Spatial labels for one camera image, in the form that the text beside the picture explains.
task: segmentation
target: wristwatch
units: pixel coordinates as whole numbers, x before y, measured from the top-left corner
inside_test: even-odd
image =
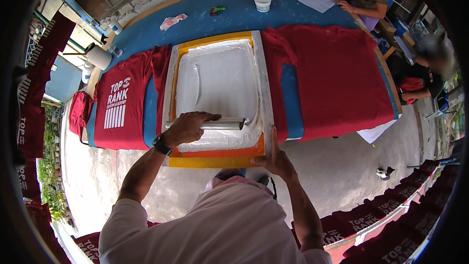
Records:
[[[174,149],[172,149],[172,148],[170,149],[170,148],[166,147],[166,145],[163,143],[163,141],[161,141],[162,137],[163,137],[163,135],[161,133],[159,133],[156,136],[155,140],[153,140],[151,145],[155,148],[155,151],[157,151],[158,153],[169,156],[169,155],[171,155],[171,153],[173,153]]]

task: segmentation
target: white stripes print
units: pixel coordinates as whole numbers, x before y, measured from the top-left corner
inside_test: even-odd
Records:
[[[125,104],[106,110],[104,117],[104,128],[113,128],[124,126]]]

